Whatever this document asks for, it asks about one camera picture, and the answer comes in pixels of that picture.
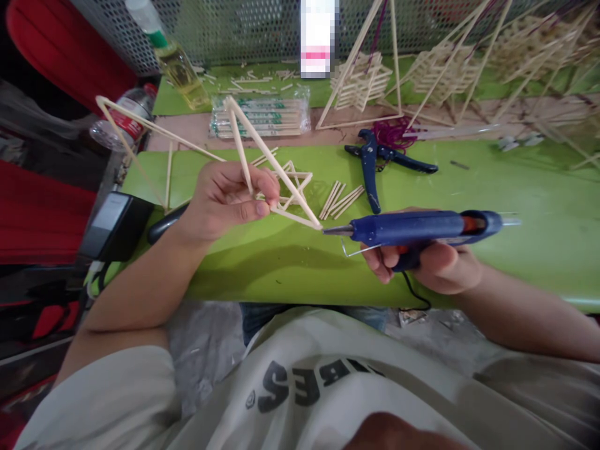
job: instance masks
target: blue pliers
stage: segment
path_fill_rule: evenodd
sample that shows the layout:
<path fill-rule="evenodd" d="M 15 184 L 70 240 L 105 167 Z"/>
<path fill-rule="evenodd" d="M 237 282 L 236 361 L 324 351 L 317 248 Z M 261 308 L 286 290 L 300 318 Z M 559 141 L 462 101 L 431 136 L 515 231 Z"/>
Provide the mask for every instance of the blue pliers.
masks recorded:
<path fill-rule="evenodd" d="M 362 129 L 358 136 L 366 141 L 366 144 L 362 147 L 358 146 L 345 146 L 345 150 L 354 156 L 358 156 L 362 160 L 362 175 L 364 176 L 364 186 L 367 191 L 367 197 L 369 198 L 369 204 L 374 214 L 381 212 L 381 206 L 379 205 L 379 198 L 377 197 L 377 186 L 375 184 L 375 173 L 381 172 L 390 161 L 398 163 L 405 168 L 422 172 L 426 174 L 433 174 L 439 170 L 439 168 L 433 164 L 427 164 L 426 162 L 417 161 L 413 158 L 403 155 L 399 151 L 391 149 L 377 143 L 375 133 L 369 129 Z M 377 166 L 377 158 L 383 158 L 385 164 L 383 166 Z"/>

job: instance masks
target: power adapter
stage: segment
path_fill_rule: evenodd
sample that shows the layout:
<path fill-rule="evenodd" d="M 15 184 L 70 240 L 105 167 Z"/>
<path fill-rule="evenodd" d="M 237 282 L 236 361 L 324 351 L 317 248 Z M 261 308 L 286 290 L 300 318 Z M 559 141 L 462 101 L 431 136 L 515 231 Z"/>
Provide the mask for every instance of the power adapter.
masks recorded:
<path fill-rule="evenodd" d="M 83 237 L 80 255 L 105 263 L 130 260 L 153 210 L 146 200 L 110 192 Z"/>

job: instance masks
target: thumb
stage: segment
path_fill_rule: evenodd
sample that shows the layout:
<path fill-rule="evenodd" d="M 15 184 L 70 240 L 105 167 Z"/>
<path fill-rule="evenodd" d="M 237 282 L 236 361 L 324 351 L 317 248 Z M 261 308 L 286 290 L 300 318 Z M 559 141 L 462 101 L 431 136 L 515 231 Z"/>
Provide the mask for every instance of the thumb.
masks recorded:
<path fill-rule="evenodd" d="M 224 219 L 230 225 L 239 225 L 254 222 L 269 215 L 269 205 L 260 200 L 251 200 L 243 203 L 227 205 Z"/>
<path fill-rule="evenodd" d="M 439 242 L 421 252 L 421 267 L 434 276 L 462 287 L 476 284 L 481 277 L 477 259 L 470 251 L 460 254 L 456 248 Z"/>

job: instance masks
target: white bottle cap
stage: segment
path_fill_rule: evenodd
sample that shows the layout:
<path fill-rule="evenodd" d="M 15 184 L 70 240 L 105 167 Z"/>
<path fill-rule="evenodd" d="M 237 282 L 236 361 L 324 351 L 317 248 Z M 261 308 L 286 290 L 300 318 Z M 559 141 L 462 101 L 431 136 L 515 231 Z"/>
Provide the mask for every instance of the white bottle cap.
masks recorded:
<path fill-rule="evenodd" d="M 150 0 L 126 0 L 125 6 L 144 33 L 152 34 L 163 30 L 158 12 Z"/>

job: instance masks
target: green table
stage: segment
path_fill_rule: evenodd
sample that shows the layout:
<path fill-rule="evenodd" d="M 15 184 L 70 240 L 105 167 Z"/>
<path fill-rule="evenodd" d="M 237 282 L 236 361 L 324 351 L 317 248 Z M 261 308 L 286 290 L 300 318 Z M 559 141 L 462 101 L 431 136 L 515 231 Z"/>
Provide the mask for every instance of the green table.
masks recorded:
<path fill-rule="evenodd" d="M 235 150 L 220 154 L 237 159 Z M 411 157 L 436 163 L 438 173 L 427 176 L 391 164 L 377 175 L 379 198 L 384 211 L 408 206 L 490 209 L 518 212 L 523 225 L 510 227 L 472 248 L 478 257 L 495 267 L 542 288 L 554 291 L 579 309 L 600 313 L 600 172 L 591 167 L 577 172 L 565 170 L 581 160 L 573 150 L 544 141 L 536 147 L 520 147 L 500 153 L 493 142 L 418 142 Z M 250 149 L 250 160 L 259 155 Z M 142 153 L 145 170 L 164 191 L 167 153 Z M 314 177 L 305 190 L 318 214 L 335 180 L 350 188 L 363 183 L 361 165 L 341 146 L 289 147 L 277 151 L 277 160 L 294 161 L 299 171 Z M 457 161 L 469 169 L 452 165 Z M 171 204 L 188 198 L 203 155 L 181 151 L 174 154 Z M 155 202 L 140 173 L 133 166 L 123 191 Z M 291 211 L 300 211 L 299 206 Z M 371 214 L 363 196 L 337 221 L 324 226 L 347 224 Z M 150 223 L 162 214 L 157 210 Z M 350 250 L 358 245 L 346 241 Z M 145 238 L 137 254 L 148 248 Z M 114 273 L 120 267 L 113 265 Z M 445 297 L 417 290 L 437 307 L 451 306 Z M 188 296 L 226 301 L 284 303 L 370 304 L 373 306 L 419 305 L 402 277 L 388 286 L 379 284 L 361 256 L 346 258 L 337 237 L 322 236 L 306 226 L 272 214 L 266 219 L 237 227 L 217 242 L 190 285 Z"/>

